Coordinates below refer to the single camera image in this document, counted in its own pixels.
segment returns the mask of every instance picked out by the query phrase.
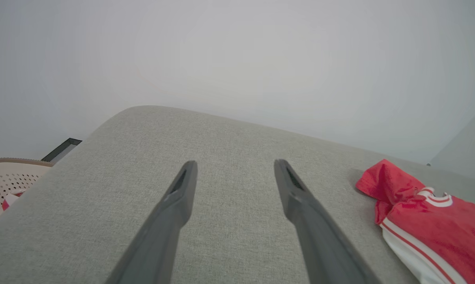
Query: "red and white jersey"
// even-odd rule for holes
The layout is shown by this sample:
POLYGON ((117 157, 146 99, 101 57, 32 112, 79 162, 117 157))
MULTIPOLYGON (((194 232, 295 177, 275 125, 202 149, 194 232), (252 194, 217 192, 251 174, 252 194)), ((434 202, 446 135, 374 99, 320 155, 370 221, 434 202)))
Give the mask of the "red and white jersey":
POLYGON ((475 204, 434 196, 413 176, 383 160, 357 188, 378 199, 376 223, 421 283, 475 284, 475 204))

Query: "beige plastic basket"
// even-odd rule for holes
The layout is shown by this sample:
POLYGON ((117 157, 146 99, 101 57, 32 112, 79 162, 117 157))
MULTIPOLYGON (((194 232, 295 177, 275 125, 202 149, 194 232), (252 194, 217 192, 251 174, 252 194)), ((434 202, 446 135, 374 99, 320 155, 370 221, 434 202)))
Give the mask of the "beige plastic basket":
POLYGON ((0 158, 0 215, 4 198, 12 189, 29 189, 52 166, 36 160, 0 158))

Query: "red shirt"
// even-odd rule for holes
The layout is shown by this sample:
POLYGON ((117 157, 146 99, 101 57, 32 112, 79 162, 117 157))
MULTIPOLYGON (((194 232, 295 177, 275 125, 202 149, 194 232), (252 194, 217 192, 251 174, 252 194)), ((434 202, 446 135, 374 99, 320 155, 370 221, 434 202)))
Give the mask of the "red shirt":
POLYGON ((475 284, 474 203, 435 197, 434 189, 387 160, 364 172, 357 188, 378 199, 375 222, 420 253, 444 281, 475 284))

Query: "black frame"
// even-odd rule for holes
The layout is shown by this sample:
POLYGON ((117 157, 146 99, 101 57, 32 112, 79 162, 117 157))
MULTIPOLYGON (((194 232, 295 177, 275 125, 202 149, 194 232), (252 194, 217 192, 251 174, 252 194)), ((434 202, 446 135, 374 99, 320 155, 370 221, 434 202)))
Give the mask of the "black frame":
POLYGON ((80 143, 81 143, 81 140, 69 138, 68 140, 62 142, 62 144, 59 145, 59 147, 55 148, 55 150, 51 151, 48 155, 46 155, 41 160, 43 162, 51 162, 55 157, 57 157, 57 155, 62 153, 62 151, 64 151, 70 145, 78 145, 80 143))

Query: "gray sofa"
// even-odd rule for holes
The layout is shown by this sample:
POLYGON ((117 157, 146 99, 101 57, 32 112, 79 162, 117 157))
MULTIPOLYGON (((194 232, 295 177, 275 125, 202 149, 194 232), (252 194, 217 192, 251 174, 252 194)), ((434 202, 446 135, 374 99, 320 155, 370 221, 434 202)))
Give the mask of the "gray sofa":
POLYGON ((274 128, 162 106, 101 125, 0 217, 0 283, 103 283, 183 163, 198 162, 172 283, 308 283, 274 159, 288 160, 384 283, 416 279, 355 189, 389 159, 437 192, 475 202, 475 180, 274 128))

